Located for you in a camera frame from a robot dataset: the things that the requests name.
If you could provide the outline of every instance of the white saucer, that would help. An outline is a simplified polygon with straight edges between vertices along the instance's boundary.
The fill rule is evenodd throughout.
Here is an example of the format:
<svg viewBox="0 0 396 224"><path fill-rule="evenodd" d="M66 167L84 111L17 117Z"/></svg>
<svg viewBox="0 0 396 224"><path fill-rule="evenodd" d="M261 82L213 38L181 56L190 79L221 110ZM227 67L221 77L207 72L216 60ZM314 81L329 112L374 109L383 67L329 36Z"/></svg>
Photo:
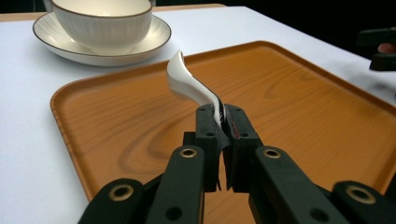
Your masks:
<svg viewBox="0 0 396 224"><path fill-rule="evenodd" d="M38 18L33 32L52 52L66 59L98 66L122 66L139 63L154 57L169 41L172 31L169 25L153 16L148 35L125 55L97 55L76 43L62 28L53 12Z"/></svg>

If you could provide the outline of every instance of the white bowl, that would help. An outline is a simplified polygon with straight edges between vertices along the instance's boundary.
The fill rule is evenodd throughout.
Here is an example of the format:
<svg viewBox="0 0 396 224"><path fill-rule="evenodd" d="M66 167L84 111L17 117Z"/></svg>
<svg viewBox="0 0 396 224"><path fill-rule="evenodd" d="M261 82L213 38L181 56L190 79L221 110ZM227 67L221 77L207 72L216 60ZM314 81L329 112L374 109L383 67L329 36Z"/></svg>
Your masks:
<svg viewBox="0 0 396 224"><path fill-rule="evenodd" d="M64 30L97 54L124 54L142 41L151 25L148 0L51 0Z"/></svg>
<svg viewBox="0 0 396 224"><path fill-rule="evenodd" d="M172 34L170 26L165 21L153 16L148 35L127 54L98 55L72 41L53 12L38 18L33 25L33 32L44 46L55 54L77 63L97 66L124 66L148 60L162 51Z"/></svg>

